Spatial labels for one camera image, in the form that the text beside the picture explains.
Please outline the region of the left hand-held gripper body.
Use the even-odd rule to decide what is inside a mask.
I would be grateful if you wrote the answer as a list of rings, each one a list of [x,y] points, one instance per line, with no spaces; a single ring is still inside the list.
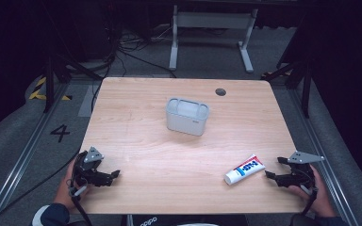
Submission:
[[[74,179],[79,186],[91,184],[94,178],[104,178],[105,173],[97,170],[104,156],[93,146],[80,153],[74,163]]]

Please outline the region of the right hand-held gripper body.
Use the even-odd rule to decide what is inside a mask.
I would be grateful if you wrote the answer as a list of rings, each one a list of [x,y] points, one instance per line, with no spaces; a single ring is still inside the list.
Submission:
[[[314,186],[314,173],[310,164],[323,160],[324,157],[322,155],[295,151],[290,157],[288,157],[288,162],[291,163],[290,176],[292,186],[299,186],[304,190],[310,190]]]

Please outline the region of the white toothpaste tube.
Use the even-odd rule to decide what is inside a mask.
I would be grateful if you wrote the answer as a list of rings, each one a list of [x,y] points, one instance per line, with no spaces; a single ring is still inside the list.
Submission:
[[[228,185],[233,185],[263,169],[265,169],[264,164],[255,154],[252,154],[238,166],[228,171],[224,175],[223,179]]]

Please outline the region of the pale grey plastic container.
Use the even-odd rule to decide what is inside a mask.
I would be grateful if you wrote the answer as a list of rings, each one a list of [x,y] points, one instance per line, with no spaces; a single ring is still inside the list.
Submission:
[[[206,128],[209,107],[181,98],[171,98],[166,104],[167,128],[193,136],[201,136]]]

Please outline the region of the person's left hand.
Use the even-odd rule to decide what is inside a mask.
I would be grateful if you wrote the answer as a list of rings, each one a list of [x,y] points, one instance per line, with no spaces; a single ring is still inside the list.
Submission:
[[[75,209],[75,205],[72,201],[71,196],[69,195],[68,182],[72,179],[72,173],[74,168],[74,159],[69,163],[68,168],[66,169],[66,173],[61,179],[58,190],[55,198],[53,199],[53,203],[59,203],[64,205],[70,212]]]

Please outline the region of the person's right hand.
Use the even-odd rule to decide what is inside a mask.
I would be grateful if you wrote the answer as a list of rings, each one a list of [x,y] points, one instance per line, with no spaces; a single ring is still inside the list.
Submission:
[[[315,186],[318,189],[317,198],[313,201],[310,210],[317,216],[321,218],[333,218],[337,214],[333,208],[333,205],[329,201],[328,191],[325,183],[323,182],[318,171],[311,167],[315,176]],[[289,186],[288,190],[300,197],[303,201],[308,202],[310,196],[307,195],[301,188],[297,186]]]

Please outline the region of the black tripod stand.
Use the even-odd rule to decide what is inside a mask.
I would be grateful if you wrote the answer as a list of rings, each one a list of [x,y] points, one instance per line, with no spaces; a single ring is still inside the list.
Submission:
[[[301,108],[304,116],[309,118],[308,105],[309,93],[311,87],[312,69],[307,60],[299,60],[279,68],[273,73],[263,73],[262,80],[272,81],[279,76],[289,73],[288,79],[285,82],[287,89],[296,89],[300,83],[303,83]]]
[[[46,77],[46,100],[44,113],[47,113],[55,102],[54,97],[54,76],[57,77],[60,83],[68,83],[71,80],[71,75],[68,66],[72,66],[74,69],[85,74],[93,80],[102,81],[103,78],[93,71],[85,68],[80,63],[70,60],[69,58],[59,55],[52,54],[47,58],[45,65],[44,75]]]

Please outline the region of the yellow black hazard tape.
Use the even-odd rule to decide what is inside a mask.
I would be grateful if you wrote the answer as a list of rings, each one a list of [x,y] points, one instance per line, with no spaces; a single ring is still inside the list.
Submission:
[[[38,100],[46,100],[47,97],[45,94],[41,94],[41,88],[46,82],[46,77],[43,75],[39,81],[37,82],[35,88],[31,92],[29,96],[29,100],[38,99]]]

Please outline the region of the metal floor rail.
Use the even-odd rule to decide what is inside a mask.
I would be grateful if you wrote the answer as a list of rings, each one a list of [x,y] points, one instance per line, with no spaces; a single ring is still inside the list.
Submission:
[[[26,225],[54,196],[59,180],[53,173],[73,149],[51,132],[69,125],[83,99],[83,91],[60,85],[53,107],[29,97],[0,122],[0,226]]]
[[[304,126],[304,129],[309,137],[312,150],[315,154],[323,156],[324,160],[318,165],[318,170],[322,174],[324,182],[328,185],[328,189],[341,216],[351,225],[357,226],[357,220],[353,213],[349,202],[346,199],[345,193],[340,185],[339,179],[336,177],[332,169],[327,155],[321,146],[320,140],[312,126],[310,119],[308,119],[302,110],[299,94],[296,90],[290,89],[288,91],[289,97],[299,112],[299,119]]]

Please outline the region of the white metal desk frame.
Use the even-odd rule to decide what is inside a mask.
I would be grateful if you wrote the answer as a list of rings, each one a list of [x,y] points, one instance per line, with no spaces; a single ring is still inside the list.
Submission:
[[[188,12],[173,7],[172,30],[173,40],[170,53],[169,69],[175,71],[178,56],[178,28],[221,28],[244,29],[245,37],[238,42],[239,52],[247,73],[253,73],[254,68],[248,53],[248,43],[251,38],[258,9],[249,13],[220,13],[220,12]]]

